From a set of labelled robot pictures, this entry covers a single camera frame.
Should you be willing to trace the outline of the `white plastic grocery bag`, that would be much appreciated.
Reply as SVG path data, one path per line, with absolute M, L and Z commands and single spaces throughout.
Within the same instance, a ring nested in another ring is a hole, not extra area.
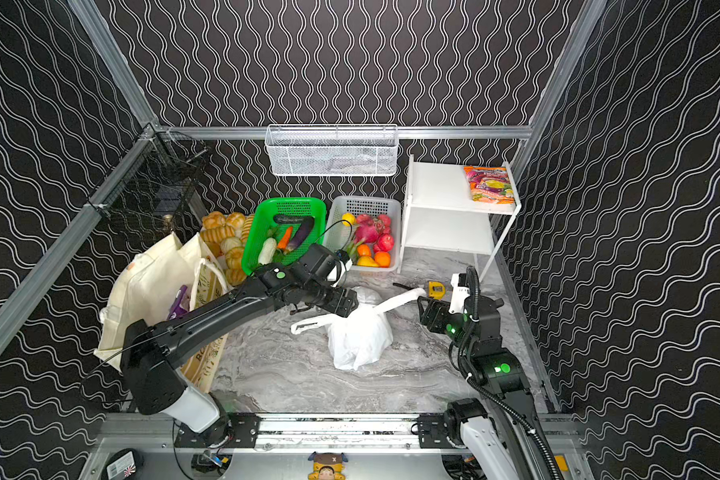
M 324 327 L 333 365 L 338 370 L 358 370 L 377 362 L 393 342 L 393 332 L 386 313 L 424 297 L 423 288 L 414 288 L 382 300 L 370 288 L 353 288 L 358 307 L 348 317 L 324 314 L 297 321 L 290 326 L 293 335 Z

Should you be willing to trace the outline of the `green plastic basket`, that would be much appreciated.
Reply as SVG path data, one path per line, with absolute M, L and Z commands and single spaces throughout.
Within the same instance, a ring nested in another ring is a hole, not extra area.
M 301 222 L 278 223 L 277 217 L 285 216 L 290 219 L 296 217 L 312 217 L 314 225 L 298 248 L 290 251 L 279 249 L 285 247 L 282 241 L 285 236 L 292 240 L 301 227 Z M 290 265 L 297 261 L 313 244 L 323 243 L 322 235 L 327 227 L 326 204 L 312 197 L 282 197 L 271 198 L 262 202 L 254 212 L 254 219 L 246 242 L 242 269 L 246 274 L 252 274 L 262 263 L 259 260 L 265 247 L 274 247 L 275 251 L 267 255 L 270 260 Z

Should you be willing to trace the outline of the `purple Fox's candy bag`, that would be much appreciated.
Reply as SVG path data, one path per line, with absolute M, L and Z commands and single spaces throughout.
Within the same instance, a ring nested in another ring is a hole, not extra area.
M 176 293 L 166 320 L 172 321 L 184 316 L 189 311 L 189 303 L 190 294 L 188 293 L 188 286 L 182 285 Z

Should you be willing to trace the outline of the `cream floral tote bag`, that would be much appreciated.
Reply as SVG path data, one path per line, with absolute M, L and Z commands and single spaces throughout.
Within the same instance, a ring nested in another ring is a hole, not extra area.
M 121 272 L 100 311 L 102 336 L 94 354 L 114 369 L 120 368 L 125 332 L 143 320 L 153 326 L 166 320 L 177 291 L 188 286 L 189 312 L 229 293 L 222 262 L 200 235 L 182 242 L 174 234 L 136 255 Z

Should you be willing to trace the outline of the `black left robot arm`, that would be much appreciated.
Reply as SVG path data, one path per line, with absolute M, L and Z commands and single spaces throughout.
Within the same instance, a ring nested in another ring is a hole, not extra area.
M 216 427 L 221 407 L 187 380 L 180 367 L 212 341 L 286 306 L 348 317 L 359 306 L 357 293 L 337 283 L 349 260 L 346 253 L 312 244 L 294 263 L 260 266 L 234 292 L 176 320 L 129 325 L 120 371 L 137 411 L 168 415 L 195 433 Z

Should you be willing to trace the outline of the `orange fruit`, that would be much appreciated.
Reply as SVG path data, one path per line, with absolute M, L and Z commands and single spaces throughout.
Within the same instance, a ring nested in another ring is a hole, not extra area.
M 391 255 L 385 251 L 378 251 L 374 255 L 374 261 L 379 268 L 389 268 L 391 265 Z

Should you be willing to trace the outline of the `white plastic basket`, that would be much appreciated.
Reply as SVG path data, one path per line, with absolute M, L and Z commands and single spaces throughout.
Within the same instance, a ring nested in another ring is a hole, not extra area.
M 332 203 L 328 227 L 322 244 L 348 254 L 353 270 L 380 274 L 399 267 L 402 207 L 397 200 L 340 196 Z

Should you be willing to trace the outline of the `pink dragon fruit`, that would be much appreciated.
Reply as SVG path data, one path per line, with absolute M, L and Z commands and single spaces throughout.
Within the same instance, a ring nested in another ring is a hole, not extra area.
M 391 218 L 386 214 L 376 217 L 358 215 L 354 229 L 354 244 L 374 244 L 381 235 L 391 232 L 391 223 Z

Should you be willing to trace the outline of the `yellow lemon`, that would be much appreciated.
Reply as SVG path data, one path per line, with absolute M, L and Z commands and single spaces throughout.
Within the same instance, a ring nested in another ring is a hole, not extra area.
M 351 213 L 345 213 L 342 215 L 341 220 L 348 226 L 354 226 L 356 224 L 356 217 Z

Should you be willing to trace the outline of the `purple eggplant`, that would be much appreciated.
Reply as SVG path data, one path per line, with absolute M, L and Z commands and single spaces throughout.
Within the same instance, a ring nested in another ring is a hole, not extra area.
M 301 247 L 306 239 L 314 229 L 315 219 L 311 216 L 306 216 L 301 219 L 298 223 L 298 229 L 293 233 L 289 242 L 286 245 L 286 251 L 288 253 L 293 252 Z

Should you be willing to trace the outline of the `dark green cucumber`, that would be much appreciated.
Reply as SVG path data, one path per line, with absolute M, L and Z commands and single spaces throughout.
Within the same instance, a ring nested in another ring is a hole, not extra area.
M 296 225 L 301 224 L 305 220 L 304 216 L 293 216 L 285 214 L 277 214 L 273 217 L 273 221 L 279 225 Z

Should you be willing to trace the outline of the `white two-tier shelf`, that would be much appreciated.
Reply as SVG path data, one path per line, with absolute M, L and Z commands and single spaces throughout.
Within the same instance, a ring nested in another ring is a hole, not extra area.
M 421 162 L 410 155 L 397 269 L 410 248 L 466 253 L 484 279 L 521 208 L 517 193 L 510 204 L 476 202 L 463 166 Z

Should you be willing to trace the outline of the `braided bread middle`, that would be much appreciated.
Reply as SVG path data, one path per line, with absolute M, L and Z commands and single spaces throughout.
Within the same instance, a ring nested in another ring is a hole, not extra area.
M 200 235 L 212 253 L 224 260 L 225 278 L 231 287 L 239 286 L 247 278 L 242 263 L 253 221 L 253 214 L 220 211 L 210 212 L 201 219 Z

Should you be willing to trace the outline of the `orange candy bag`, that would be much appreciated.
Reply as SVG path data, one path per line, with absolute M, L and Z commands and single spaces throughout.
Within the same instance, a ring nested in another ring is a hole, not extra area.
M 505 167 L 464 166 L 471 199 L 475 202 L 509 205 L 514 204 L 514 189 Z

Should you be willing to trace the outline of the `small toy figure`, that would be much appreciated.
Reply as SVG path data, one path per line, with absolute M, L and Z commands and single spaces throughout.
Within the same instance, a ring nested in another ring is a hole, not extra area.
M 309 480 L 345 480 L 343 473 L 348 458 L 343 453 L 313 452 L 308 460 L 313 464 L 312 472 L 308 474 Z

